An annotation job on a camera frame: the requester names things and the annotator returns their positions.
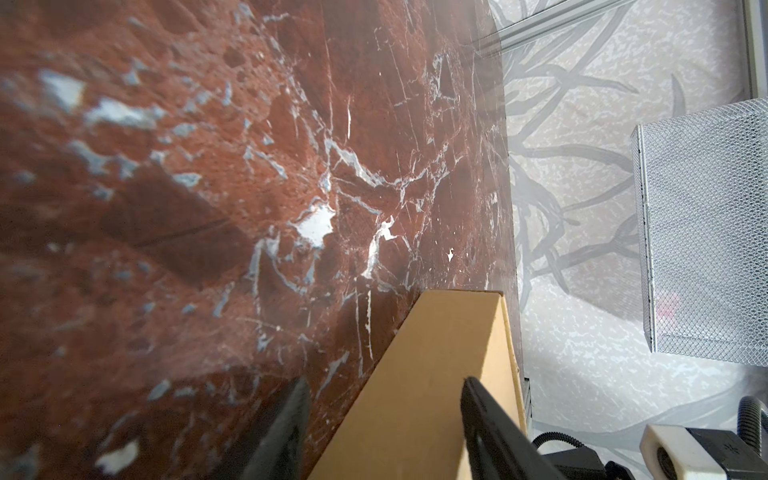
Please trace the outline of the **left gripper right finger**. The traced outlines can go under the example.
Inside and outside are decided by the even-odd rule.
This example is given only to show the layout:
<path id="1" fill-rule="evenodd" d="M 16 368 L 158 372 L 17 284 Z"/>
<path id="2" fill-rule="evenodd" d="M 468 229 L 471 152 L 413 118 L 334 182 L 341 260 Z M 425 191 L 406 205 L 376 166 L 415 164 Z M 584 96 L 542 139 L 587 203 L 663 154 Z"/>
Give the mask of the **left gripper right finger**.
<path id="1" fill-rule="evenodd" d="M 564 479 L 477 378 L 464 380 L 460 409 L 472 479 Z"/>

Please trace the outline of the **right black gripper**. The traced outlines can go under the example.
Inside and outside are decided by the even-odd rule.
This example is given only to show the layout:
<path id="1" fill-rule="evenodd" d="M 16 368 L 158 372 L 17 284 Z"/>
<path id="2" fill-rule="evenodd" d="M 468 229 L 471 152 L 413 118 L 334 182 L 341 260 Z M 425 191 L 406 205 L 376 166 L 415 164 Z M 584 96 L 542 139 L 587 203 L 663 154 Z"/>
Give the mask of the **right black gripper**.
<path id="1" fill-rule="evenodd" d="M 545 432 L 538 435 L 532 441 L 532 445 L 539 449 L 551 441 L 571 446 L 569 450 L 544 455 L 544 458 L 566 479 L 634 479 L 634 475 L 628 468 L 613 461 L 603 463 L 594 450 L 570 435 Z"/>

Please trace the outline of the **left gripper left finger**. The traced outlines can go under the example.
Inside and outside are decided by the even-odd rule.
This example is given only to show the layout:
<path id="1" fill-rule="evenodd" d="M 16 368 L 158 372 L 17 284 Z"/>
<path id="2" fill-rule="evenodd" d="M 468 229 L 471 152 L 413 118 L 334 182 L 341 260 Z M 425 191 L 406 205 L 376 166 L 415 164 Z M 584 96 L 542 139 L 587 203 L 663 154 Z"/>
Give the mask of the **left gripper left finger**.
<path id="1" fill-rule="evenodd" d="M 310 388 L 297 377 L 212 471 L 214 479 L 299 479 L 310 414 Z"/>

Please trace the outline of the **brown cardboard box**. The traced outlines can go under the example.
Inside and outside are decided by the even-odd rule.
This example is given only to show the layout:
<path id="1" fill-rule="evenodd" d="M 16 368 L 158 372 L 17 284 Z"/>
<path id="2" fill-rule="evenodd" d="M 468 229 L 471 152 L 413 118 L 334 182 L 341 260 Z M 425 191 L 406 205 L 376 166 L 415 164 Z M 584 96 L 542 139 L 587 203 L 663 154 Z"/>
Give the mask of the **brown cardboard box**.
<path id="1" fill-rule="evenodd" d="M 460 409 L 467 377 L 527 427 L 504 294 L 422 293 L 310 478 L 470 478 Z"/>

